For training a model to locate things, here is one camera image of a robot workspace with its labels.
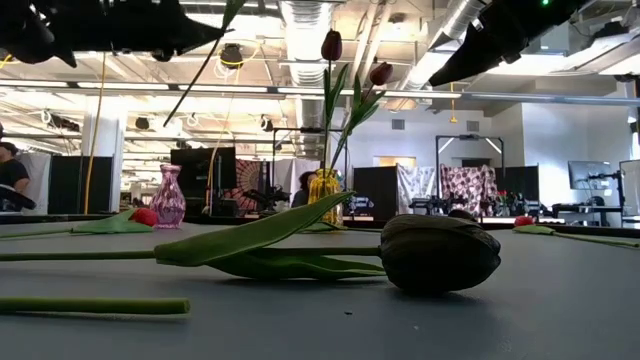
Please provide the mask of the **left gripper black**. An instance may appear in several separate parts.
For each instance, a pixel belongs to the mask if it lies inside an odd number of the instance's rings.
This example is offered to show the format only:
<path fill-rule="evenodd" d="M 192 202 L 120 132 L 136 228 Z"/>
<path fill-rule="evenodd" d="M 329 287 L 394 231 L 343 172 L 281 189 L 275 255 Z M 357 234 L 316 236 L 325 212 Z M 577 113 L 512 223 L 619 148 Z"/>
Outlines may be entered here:
<path fill-rule="evenodd" d="M 74 51 L 148 51 L 161 62 L 225 34 L 189 18 L 175 0 L 85 0 L 72 10 L 69 25 Z"/>

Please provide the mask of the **plain white cloth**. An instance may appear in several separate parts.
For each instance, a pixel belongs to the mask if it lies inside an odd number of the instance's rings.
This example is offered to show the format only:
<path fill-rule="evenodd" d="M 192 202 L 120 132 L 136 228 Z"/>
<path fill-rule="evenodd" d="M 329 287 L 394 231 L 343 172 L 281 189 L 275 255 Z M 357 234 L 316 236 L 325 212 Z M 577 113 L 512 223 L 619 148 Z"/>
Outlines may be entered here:
<path fill-rule="evenodd" d="M 34 209 L 23 209 L 22 213 L 24 215 L 47 215 L 51 156 L 36 152 L 21 153 L 17 159 L 25 166 L 30 179 L 24 195 L 36 204 Z"/>

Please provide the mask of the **black computer monitor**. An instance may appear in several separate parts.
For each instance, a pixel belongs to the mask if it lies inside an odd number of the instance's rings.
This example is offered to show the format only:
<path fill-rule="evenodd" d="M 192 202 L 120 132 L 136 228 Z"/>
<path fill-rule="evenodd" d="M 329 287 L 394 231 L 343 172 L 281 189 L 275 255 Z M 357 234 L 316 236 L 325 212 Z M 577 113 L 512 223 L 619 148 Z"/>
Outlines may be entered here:
<path fill-rule="evenodd" d="M 185 196 L 204 196 L 209 178 L 214 189 L 228 190 L 237 185 L 234 147 L 174 149 L 170 159 L 172 165 L 181 167 L 178 183 Z"/>

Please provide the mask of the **person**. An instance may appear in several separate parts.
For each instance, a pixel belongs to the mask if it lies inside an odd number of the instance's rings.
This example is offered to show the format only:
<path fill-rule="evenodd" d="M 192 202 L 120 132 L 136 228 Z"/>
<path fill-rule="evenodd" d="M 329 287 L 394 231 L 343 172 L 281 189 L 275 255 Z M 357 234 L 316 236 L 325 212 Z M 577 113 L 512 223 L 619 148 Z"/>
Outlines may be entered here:
<path fill-rule="evenodd" d="M 304 172 L 299 177 L 300 189 L 295 193 L 291 203 L 292 208 L 304 206 L 308 204 L 311 183 L 317 178 L 315 171 Z"/>
<path fill-rule="evenodd" d="M 18 149 L 9 142 L 0 142 L 0 184 L 24 195 L 30 181 L 25 166 L 16 158 Z M 7 200 L 0 200 L 0 212 L 20 212 Z"/>

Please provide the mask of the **black metal gantry frame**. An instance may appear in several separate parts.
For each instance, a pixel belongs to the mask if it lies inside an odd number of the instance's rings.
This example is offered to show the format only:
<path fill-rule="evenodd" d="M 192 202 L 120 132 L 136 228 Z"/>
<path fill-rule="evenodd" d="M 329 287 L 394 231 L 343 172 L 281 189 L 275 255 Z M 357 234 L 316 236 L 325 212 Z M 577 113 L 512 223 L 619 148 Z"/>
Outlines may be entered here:
<path fill-rule="evenodd" d="M 435 184 L 436 194 L 441 195 L 441 162 L 440 155 L 448 147 L 453 140 L 460 141 L 486 141 L 494 150 L 501 156 L 501 169 L 502 177 L 506 177 L 506 164 L 505 164 L 505 142 L 501 137 L 494 136 L 480 136 L 477 134 L 460 134 L 460 135 L 436 135 L 435 136 Z"/>
<path fill-rule="evenodd" d="M 277 138 L 277 133 L 279 131 L 284 131 L 286 134 L 283 138 L 281 138 L 280 140 Z M 272 145 L 272 154 L 271 154 L 271 160 L 272 160 L 272 166 L 271 166 L 271 185 L 276 185 L 275 184 L 275 175 L 276 175 L 276 170 L 275 170 L 275 156 L 276 156 L 276 147 L 278 144 L 280 144 L 281 142 L 283 142 L 284 138 L 286 138 L 287 136 L 290 135 L 291 132 L 298 132 L 301 134 L 312 134 L 312 135 L 326 135 L 325 131 L 321 128 L 314 128 L 314 127 L 274 127 L 271 131 L 272 133 L 272 140 L 271 140 L 271 145 Z"/>

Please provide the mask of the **silver ventilation duct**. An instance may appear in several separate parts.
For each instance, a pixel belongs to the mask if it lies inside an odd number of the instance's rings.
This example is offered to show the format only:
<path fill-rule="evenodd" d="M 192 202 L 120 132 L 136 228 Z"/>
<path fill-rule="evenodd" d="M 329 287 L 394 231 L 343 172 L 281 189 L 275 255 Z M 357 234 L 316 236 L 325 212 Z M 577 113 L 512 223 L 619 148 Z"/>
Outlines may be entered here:
<path fill-rule="evenodd" d="M 396 91 L 431 90 L 429 78 L 444 66 L 465 40 L 467 26 L 478 25 L 480 11 L 491 0 L 449 0 L 443 15 L 427 23 L 426 51 L 417 57 Z"/>
<path fill-rule="evenodd" d="M 303 88 L 323 88 L 326 61 L 321 47 L 330 29 L 333 5 L 316 1 L 280 1 L 285 23 L 285 42 L 292 85 Z M 320 128 L 322 125 L 323 97 L 295 100 L 296 127 Z M 320 158 L 322 135 L 296 135 L 296 153 L 300 157 Z"/>

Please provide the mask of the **yellow glass vase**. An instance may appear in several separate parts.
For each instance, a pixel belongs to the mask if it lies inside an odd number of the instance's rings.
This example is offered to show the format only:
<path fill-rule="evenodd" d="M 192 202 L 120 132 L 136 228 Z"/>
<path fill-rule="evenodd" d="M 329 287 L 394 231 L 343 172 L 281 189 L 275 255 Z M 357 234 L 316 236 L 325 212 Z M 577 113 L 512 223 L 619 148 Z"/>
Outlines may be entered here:
<path fill-rule="evenodd" d="M 315 176 L 309 181 L 308 203 L 312 204 L 320 199 L 341 192 L 341 186 L 337 179 L 337 171 L 330 169 L 318 169 Z M 330 225 L 343 225 L 342 204 L 332 207 L 323 217 L 322 221 Z"/>

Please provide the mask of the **red mandala tapestry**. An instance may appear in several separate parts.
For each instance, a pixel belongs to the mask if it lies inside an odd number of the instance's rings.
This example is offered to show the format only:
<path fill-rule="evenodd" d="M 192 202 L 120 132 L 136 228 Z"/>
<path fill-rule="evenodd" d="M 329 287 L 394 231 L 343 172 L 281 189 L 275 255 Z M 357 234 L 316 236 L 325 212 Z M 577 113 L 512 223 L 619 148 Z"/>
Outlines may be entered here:
<path fill-rule="evenodd" d="M 259 211 L 269 192 L 270 178 L 269 162 L 237 160 L 236 186 L 225 190 L 224 197 L 234 200 L 239 210 Z"/>

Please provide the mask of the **red artificial tulip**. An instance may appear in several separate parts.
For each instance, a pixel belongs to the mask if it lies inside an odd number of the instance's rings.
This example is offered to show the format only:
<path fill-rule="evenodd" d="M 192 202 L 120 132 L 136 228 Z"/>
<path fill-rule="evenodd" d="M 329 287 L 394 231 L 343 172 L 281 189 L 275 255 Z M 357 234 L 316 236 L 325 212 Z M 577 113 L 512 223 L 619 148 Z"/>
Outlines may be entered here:
<path fill-rule="evenodd" d="M 513 231 L 517 233 L 523 233 L 523 234 L 555 236 L 559 238 L 566 238 L 566 239 L 572 239 L 572 240 L 583 241 L 583 242 L 640 249 L 640 243 L 629 242 L 629 241 L 597 239 L 594 237 L 589 237 L 587 235 L 580 235 L 580 234 L 560 233 L 552 228 L 536 224 L 534 219 L 530 216 L 518 216 L 514 220 Z"/>
<path fill-rule="evenodd" d="M 71 228 L 0 235 L 1 240 L 53 234 L 118 234 L 152 232 L 158 215 L 148 208 L 130 209 L 117 215 L 89 221 Z"/>

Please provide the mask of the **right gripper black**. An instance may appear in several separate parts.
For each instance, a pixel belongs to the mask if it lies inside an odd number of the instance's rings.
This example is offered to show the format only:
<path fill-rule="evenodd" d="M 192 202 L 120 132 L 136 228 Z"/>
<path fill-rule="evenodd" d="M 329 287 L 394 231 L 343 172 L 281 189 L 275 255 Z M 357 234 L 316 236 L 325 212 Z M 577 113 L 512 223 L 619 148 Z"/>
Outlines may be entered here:
<path fill-rule="evenodd" d="M 550 0 L 493 0 L 479 16 L 482 29 L 467 27 L 463 44 L 428 80 L 430 86 L 456 82 L 499 65 L 550 28 Z"/>

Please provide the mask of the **grey computer monitor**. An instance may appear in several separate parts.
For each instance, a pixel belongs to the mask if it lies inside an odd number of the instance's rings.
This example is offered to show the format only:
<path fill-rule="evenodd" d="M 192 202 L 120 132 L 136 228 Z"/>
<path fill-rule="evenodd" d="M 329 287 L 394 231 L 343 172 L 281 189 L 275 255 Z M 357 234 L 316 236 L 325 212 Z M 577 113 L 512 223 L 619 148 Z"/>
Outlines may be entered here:
<path fill-rule="evenodd" d="M 611 188 L 611 165 L 604 161 L 569 161 L 568 173 L 572 190 L 608 190 Z"/>
<path fill-rule="evenodd" d="M 619 163 L 622 188 L 627 206 L 640 206 L 640 160 Z"/>

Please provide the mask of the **black partition panel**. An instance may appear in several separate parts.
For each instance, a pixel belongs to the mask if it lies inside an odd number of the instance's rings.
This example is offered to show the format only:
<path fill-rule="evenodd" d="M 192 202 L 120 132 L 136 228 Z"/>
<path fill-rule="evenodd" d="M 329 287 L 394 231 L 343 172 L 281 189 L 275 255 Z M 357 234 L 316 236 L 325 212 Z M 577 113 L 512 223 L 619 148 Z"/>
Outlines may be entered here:
<path fill-rule="evenodd" d="M 398 210 L 398 177 L 396 167 L 355 168 L 353 189 L 367 197 L 374 206 L 370 214 L 376 221 L 387 221 Z"/>
<path fill-rule="evenodd" d="M 525 200 L 539 199 L 539 167 L 506 167 L 496 170 L 496 185 L 499 191 L 521 194 Z"/>
<path fill-rule="evenodd" d="M 49 214 L 83 214 L 89 156 L 53 156 L 49 175 Z M 112 157 L 93 158 L 88 213 L 111 210 Z"/>

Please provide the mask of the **white patterned cloth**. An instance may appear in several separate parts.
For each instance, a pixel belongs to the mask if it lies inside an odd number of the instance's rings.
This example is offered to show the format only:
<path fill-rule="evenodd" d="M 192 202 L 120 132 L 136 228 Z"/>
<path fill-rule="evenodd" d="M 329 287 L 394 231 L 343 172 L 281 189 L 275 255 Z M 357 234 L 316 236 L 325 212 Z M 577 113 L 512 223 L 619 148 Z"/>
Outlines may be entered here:
<path fill-rule="evenodd" d="M 414 198 L 427 198 L 435 193 L 435 168 L 396 165 L 398 213 L 408 214 Z"/>

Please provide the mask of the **green stem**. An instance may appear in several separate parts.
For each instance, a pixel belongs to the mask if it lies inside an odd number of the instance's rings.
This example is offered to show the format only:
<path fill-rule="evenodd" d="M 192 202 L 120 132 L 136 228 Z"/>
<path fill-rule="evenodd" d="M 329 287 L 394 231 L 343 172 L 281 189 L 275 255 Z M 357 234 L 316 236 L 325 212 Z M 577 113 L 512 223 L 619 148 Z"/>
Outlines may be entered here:
<path fill-rule="evenodd" d="M 94 314 L 181 315 L 190 311 L 188 299 L 97 299 L 0 297 L 0 312 L 58 312 Z"/>

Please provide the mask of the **pink glass vase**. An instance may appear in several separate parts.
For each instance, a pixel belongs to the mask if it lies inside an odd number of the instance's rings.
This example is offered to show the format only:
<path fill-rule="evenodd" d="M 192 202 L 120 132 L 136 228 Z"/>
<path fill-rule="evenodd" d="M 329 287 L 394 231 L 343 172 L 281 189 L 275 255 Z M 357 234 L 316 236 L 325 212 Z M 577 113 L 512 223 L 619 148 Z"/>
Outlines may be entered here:
<path fill-rule="evenodd" d="M 185 216 L 186 201 L 178 183 L 180 165 L 162 164 L 161 183 L 152 197 L 150 208 L 157 215 L 156 228 L 178 229 Z"/>

